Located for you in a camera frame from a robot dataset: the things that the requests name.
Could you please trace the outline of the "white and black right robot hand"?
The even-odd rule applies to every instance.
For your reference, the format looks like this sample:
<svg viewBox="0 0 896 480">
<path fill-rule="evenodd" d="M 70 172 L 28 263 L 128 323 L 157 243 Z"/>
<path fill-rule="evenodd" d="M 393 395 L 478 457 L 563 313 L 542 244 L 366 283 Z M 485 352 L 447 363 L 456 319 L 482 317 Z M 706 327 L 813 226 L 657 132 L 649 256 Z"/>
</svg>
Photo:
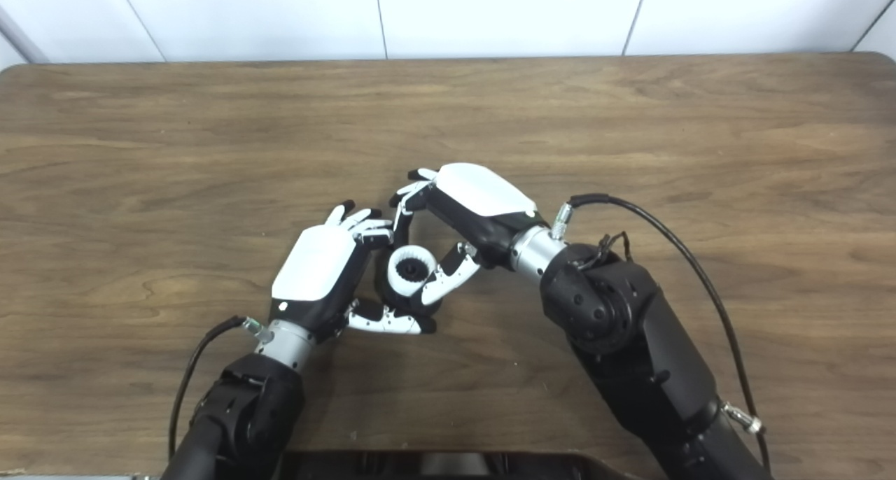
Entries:
<svg viewBox="0 0 896 480">
<path fill-rule="evenodd" d="M 489 168 L 452 162 L 437 171 L 416 169 L 412 183 L 389 200 L 395 211 L 393 246 L 407 246 L 410 223 L 426 210 L 452 228 L 461 240 L 437 261 L 401 308 L 430 314 L 432 305 L 466 283 L 477 270 L 502 267 L 515 271 L 524 237 L 547 230 L 534 200 Z"/>
</svg>

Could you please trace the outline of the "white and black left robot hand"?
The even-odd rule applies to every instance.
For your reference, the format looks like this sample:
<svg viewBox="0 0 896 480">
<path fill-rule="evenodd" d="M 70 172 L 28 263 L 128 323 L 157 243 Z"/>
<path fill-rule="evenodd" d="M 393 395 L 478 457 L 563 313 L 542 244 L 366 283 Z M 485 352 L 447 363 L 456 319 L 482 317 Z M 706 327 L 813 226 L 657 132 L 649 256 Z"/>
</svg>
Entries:
<svg viewBox="0 0 896 480">
<path fill-rule="evenodd" d="M 272 284 L 269 321 L 290 323 L 319 345 L 345 328 L 396 334 L 434 334 L 430 318 L 356 294 L 375 251 L 393 243 L 393 222 L 379 209 L 354 212 L 346 200 L 323 224 L 301 232 Z"/>
</svg>

